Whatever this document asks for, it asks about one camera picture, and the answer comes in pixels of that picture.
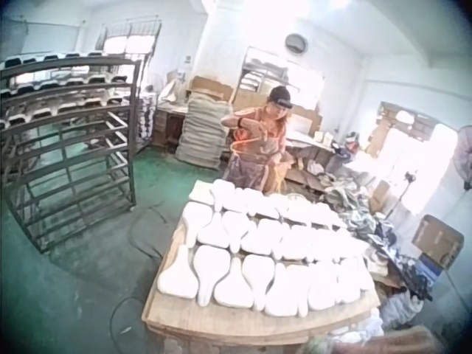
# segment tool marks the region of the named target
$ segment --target wooden board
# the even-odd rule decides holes
[[[308,171],[292,168],[287,172],[285,179],[302,184],[304,186],[309,186],[312,190],[317,190],[318,192],[325,192],[325,186],[321,184],[319,178],[312,175]]]
[[[173,263],[184,237],[185,226],[180,222],[156,279]],[[192,341],[210,341],[221,345],[286,345],[303,343],[311,336],[354,325],[369,317],[370,311],[379,305],[375,290],[371,290],[354,303],[311,311],[303,319],[275,318],[253,310],[226,308],[217,305],[214,300],[203,308],[195,300],[161,294],[155,281],[142,320],[154,332]]]

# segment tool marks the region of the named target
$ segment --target pile of materials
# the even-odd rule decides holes
[[[221,119],[230,113],[231,106],[227,102],[215,101],[204,94],[192,94],[176,158],[218,169],[228,135],[228,129],[221,125]]]
[[[348,177],[334,181],[324,178],[322,183],[326,186],[322,200],[339,214],[349,231],[357,232],[362,238],[375,232],[377,223],[370,213],[369,193],[365,187],[358,186],[353,178]]]
[[[362,259],[368,244],[334,231],[341,222],[326,204],[265,197],[223,180],[192,191],[190,200],[182,213],[185,242],[157,280],[163,294],[305,317],[374,288]]]

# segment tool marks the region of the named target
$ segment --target worker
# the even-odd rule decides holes
[[[247,108],[224,117],[221,124],[233,129],[233,154],[223,179],[236,187],[263,191],[270,171],[290,164],[285,133],[292,104],[287,88],[273,88],[262,107]]]

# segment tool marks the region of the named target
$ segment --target orange shirt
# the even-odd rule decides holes
[[[264,112],[264,107],[254,107],[254,108],[246,108],[242,111],[238,111],[234,113],[235,117],[238,118],[247,118],[253,119],[257,121],[261,121]],[[285,151],[285,134],[287,132],[287,127],[285,124],[280,127],[279,125],[274,125],[271,129],[268,130],[268,137],[270,138],[278,138],[279,140],[279,151]],[[247,131],[244,128],[237,128],[234,132],[235,141],[240,142],[242,140],[251,139],[253,136],[251,135],[250,131]]]

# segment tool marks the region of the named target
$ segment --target plastic bag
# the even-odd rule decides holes
[[[384,330],[404,325],[411,321],[423,308],[424,301],[411,297],[409,290],[390,297],[381,308]]]

